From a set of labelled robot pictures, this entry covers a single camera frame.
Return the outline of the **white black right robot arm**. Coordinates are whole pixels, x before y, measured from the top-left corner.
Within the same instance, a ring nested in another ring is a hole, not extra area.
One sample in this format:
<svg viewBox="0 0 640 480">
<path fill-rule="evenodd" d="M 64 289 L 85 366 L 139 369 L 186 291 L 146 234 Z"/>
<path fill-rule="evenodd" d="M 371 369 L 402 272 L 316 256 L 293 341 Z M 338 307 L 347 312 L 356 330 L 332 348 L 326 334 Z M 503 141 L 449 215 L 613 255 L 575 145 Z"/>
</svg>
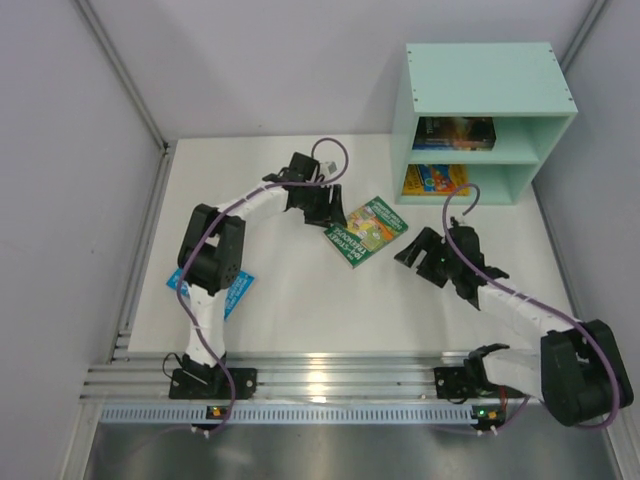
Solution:
<svg viewBox="0 0 640 480">
<path fill-rule="evenodd" d="M 472 227 L 453 222 L 445 235 L 425 227 L 395 259 L 439 288 L 453 284 L 462 300 L 526 343 L 516 349 L 499 340 L 471 351 L 464 367 L 473 389 L 509 387 L 538 399 L 569 427 L 612 418 L 633 404 L 611 328 L 601 320 L 576 320 L 517 291 L 506 272 L 486 264 Z"/>
</svg>

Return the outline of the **blue Treehouse book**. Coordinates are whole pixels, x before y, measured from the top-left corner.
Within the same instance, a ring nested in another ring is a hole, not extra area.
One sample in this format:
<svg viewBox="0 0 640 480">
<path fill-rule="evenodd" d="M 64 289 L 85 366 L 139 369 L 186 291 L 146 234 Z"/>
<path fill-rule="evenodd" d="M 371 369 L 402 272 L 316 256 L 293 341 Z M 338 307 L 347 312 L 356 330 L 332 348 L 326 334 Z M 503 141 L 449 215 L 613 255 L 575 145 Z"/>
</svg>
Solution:
<svg viewBox="0 0 640 480">
<path fill-rule="evenodd" d="M 189 304 L 189 290 L 186 281 L 179 283 L 179 278 L 182 274 L 182 270 L 177 268 L 166 281 L 166 286 L 172 290 L 176 290 L 180 287 L 181 296 L 186 299 L 186 303 Z M 248 290 L 254 283 L 255 277 L 244 270 L 240 270 L 236 279 L 229 287 L 226 293 L 225 309 L 224 309 L 224 321 L 227 322 L 229 317 L 233 314 L 234 310 L 242 299 L 247 294 Z"/>
</svg>

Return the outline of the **yellow 130-Storey Treehouse book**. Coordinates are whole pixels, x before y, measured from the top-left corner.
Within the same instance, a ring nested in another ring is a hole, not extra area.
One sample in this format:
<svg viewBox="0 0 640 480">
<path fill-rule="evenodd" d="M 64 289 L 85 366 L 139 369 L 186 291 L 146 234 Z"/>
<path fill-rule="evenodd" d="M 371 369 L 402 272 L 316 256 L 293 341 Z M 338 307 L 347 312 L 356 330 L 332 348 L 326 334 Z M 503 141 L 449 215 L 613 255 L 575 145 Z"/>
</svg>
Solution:
<svg viewBox="0 0 640 480">
<path fill-rule="evenodd" d="M 461 164 L 410 164 L 402 194 L 405 196 L 448 196 L 469 181 Z"/>
</svg>

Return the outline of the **Animal Farm book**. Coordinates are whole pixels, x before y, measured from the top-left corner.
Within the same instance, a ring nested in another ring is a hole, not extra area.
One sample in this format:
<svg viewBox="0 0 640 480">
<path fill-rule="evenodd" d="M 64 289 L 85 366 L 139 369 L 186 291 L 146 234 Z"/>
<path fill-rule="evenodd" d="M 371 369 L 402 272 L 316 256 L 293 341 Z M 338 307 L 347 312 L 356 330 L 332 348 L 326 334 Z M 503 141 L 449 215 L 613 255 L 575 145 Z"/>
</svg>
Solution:
<svg viewBox="0 0 640 480">
<path fill-rule="evenodd" d="M 414 151 L 450 151 L 454 150 L 454 147 L 450 144 L 414 144 L 412 146 Z"/>
</svg>

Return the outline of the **A Tale of Two Cities book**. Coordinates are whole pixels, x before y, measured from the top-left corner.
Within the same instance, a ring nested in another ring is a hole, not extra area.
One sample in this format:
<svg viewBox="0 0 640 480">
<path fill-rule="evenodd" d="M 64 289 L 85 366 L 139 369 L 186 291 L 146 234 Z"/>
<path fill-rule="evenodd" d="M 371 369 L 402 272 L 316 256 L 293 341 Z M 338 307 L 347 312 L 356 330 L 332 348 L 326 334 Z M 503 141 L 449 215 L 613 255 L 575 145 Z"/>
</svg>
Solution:
<svg viewBox="0 0 640 480">
<path fill-rule="evenodd" d="M 452 149 L 456 151 L 491 151 L 495 141 L 455 141 Z"/>
</svg>

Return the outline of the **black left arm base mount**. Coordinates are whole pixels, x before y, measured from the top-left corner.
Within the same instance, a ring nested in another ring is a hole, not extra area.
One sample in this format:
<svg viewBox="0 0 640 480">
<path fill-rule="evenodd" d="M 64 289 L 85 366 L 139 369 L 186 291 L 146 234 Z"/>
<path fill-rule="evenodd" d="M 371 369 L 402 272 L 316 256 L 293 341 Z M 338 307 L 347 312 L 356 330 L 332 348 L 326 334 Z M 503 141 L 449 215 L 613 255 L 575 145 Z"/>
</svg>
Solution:
<svg viewBox="0 0 640 480">
<path fill-rule="evenodd" d="M 214 367 L 199 364 L 183 354 L 178 357 L 178 367 L 172 371 L 168 396 L 172 400 L 230 400 L 234 386 L 236 399 L 252 398 L 258 384 L 258 370 L 230 367 L 228 372 L 218 364 Z"/>
</svg>

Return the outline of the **Three Days to See book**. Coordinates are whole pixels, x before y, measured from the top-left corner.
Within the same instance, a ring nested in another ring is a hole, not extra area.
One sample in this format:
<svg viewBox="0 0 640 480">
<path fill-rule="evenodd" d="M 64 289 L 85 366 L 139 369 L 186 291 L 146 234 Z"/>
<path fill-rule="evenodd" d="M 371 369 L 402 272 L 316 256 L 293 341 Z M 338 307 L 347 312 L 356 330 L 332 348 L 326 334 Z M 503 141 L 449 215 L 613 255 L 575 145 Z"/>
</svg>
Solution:
<svg viewBox="0 0 640 480">
<path fill-rule="evenodd" d="M 496 141 L 491 117 L 421 117 L 414 144 L 450 144 L 455 141 Z"/>
</svg>

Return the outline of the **mint green shelf cabinet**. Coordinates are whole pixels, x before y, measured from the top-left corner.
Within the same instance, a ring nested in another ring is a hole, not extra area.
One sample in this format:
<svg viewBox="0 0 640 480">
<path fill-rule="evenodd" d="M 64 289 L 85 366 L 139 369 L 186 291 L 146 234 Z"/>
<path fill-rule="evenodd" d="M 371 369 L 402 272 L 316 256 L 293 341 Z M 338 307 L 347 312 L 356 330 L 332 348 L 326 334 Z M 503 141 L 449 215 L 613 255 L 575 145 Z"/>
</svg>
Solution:
<svg viewBox="0 0 640 480">
<path fill-rule="evenodd" d="M 391 171 L 399 204 L 425 165 L 463 170 L 489 205 L 517 202 L 578 113 L 548 42 L 409 43 L 392 122 Z"/>
</svg>

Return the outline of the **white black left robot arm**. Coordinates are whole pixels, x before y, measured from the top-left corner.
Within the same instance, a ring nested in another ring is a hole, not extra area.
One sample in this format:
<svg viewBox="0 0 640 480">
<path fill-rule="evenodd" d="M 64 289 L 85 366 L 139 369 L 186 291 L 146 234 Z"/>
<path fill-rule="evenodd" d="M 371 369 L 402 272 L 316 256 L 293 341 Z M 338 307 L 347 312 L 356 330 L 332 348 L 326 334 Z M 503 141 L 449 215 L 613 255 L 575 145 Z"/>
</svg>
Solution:
<svg viewBox="0 0 640 480">
<path fill-rule="evenodd" d="M 250 192 L 215 207 L 194 208 L 178 254 L 178 283 L 188 288 L 188 299 L 179 303 L 191 331 L 176 372 L 189 384 L 214 392 L 230 378 L 223 364 L 225 301 L 242 267 L 246 233 L 292 209 L 301 211 L 308 225 L 344 226 L 337 180 L 345 172 L 333 162 L 296 152 L 287 166 L 263 177 Z"/>
</svg>

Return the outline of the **aluminium rail frame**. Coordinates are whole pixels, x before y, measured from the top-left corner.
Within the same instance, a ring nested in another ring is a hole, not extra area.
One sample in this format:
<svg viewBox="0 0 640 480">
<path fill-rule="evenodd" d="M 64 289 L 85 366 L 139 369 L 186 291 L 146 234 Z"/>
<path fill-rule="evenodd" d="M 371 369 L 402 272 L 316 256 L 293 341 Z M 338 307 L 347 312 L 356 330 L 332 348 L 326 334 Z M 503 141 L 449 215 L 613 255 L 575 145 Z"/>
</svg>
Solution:
<svg viewBox="0 0 640 480">
<path fill-rule="evenodd" d="M 161 283 L 188 208 L 250 187 L 322 135 L 348 154 L 349 204 L 390 197 L 389 132 L 402 52 L 413 39 L 550 35 L 580 1 L 95 1 L 92 11 L 171 145 L 145 264 L 112 361 L 95 365 L 85 401 L 168 397 L 164 353 L 186 317 Z M 263 226 L 258 281 L 227 332 L 231 362 L 258 371 L 262 400 L 413 401 L 432 369 L 483 339 L 486 316 L 427 285 L 383 251 L 348 268 L 296 215 Z"/>
</svg>

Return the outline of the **green Treehouse book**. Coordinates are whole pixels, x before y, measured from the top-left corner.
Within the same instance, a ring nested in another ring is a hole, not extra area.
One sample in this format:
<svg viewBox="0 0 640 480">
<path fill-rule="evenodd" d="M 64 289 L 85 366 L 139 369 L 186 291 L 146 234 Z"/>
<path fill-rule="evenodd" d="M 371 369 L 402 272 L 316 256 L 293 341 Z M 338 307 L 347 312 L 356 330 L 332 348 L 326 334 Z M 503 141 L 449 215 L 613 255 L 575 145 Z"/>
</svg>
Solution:
<svg viewBox="0 0 640 480">
<path fill-rule="evenodd" d="M 346 225 L 324 231 L 329 244 L 355 269 L 403 235 L 409 226 L 380 196 L 369 200 L 346 217 Z"/>
</svg>

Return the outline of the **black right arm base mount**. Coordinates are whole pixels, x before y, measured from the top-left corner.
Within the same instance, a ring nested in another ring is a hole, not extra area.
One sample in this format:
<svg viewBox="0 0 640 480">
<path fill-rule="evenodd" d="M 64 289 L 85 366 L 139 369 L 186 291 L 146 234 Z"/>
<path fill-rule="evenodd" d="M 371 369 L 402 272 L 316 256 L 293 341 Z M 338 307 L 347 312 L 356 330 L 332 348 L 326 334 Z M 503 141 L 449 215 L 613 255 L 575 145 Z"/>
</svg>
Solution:
<svg viewBox="0 0 640 480">
<path fill-rule="evenodd" d="M 508 349 L 508 346 L 500 343 L 484 345 L 471 351 L 461 366 L 435 367 L 437 398 L 462 404 L 469 399 L 495 396 L 499 386 L 488 380 L 483 360 L 502 349 Z"/>
</svg>

